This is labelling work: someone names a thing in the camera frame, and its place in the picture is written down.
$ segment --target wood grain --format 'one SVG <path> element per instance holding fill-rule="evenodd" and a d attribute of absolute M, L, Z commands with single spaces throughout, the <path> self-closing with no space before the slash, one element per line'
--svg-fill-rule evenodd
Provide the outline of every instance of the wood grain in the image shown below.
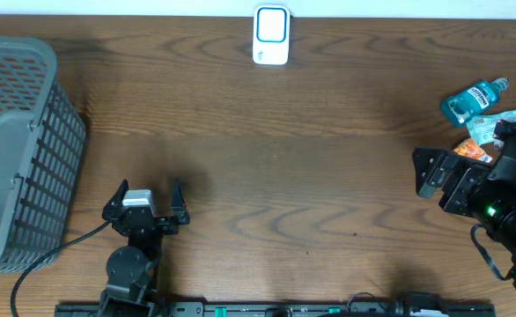
<path fill-rule="evenodd" d="M 59 79 L 90 121 L 67 240 L 101 223 L 123 178 L 167 212 L 181 177 L 192 224 L 165 239 L 160 290 L 209 301 L 345 300 L 430 291 L 516 315 L 469 239 L 471 219 L 414 193 L 410 153 L 467 137 L 439 111 L 448 94 L 507 76 L 516 108 L 516 21 L 291 22 L 290 61 L 253 64 L 252 19 L 0 16 L 0 34 L 58 55 Z M 106 229 L 28 277 L 22 316 L 92 302 Z M 502 269 L 509 254 L 490 242 Z M 0 315 L 17 276 L 0 276 Z"/>

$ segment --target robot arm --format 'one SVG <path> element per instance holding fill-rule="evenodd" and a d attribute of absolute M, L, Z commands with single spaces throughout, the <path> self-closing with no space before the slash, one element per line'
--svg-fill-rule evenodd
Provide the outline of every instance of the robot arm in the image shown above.
<path fill-rule="evenodd" d="M 428 198 L 442 188 L 439 206 L 445 212 L 477 219 L 489 237 L 511 252 L 513 267 L 506 279 L 512 278 L 516 289 L 516 122 L 499 122 L 495 138 L 503 145 L 494 165 L 449 151 L 416 148 L 416 193 Z M 495 270 L 484 248 L 476 245 Z"/>
<path fill-rule="evenodd" d="M 107 286 L 101 293 L 97 316 L 167 316 L 164 299 L 155 296 L 161 244 L 165 235 L 177 234 L 179 225 L 189 225 L 189 213 L 176 181 L 173 188 L 173 216 L 155 217 L 150 190 L 129 190 L 124 180 L 103 209 L 123 237 L 126 247 L 115 250 L 107 260 Z"/>

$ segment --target mouthwash bottle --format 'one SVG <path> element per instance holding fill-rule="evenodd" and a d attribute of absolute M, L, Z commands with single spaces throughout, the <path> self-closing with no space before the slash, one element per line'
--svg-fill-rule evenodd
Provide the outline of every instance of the mouthwash bottle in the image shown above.
<path fill-rule="evenodd" d="M 508 88 L 508 78 L 499 78 L 491 83 L 482 81 L 462 93 L 442 102 L 442 112 L 455 126 L 461 127 L 476 115 L 495 106 L 501 93 Z"/>

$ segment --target green light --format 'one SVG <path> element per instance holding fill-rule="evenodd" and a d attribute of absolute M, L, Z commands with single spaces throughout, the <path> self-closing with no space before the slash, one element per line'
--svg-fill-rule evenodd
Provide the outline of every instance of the green light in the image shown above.
<path fill-rule="evenodd" d="M 489 209 L 487 210 L 487 214 L 491 217 L 495 216 L 496 213 L 497 211 L 493 207 L 489 207 Z"/>

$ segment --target white device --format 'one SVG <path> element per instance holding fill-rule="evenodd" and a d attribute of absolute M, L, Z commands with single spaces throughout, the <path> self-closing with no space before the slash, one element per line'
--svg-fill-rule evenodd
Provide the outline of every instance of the white device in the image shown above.
<path fill-rule="evenodd" d="M 290 11 L 282 5 L 261 5 L 254 11 L 252 58 L 255 63 L 283 65 L 290 53 Z"/>

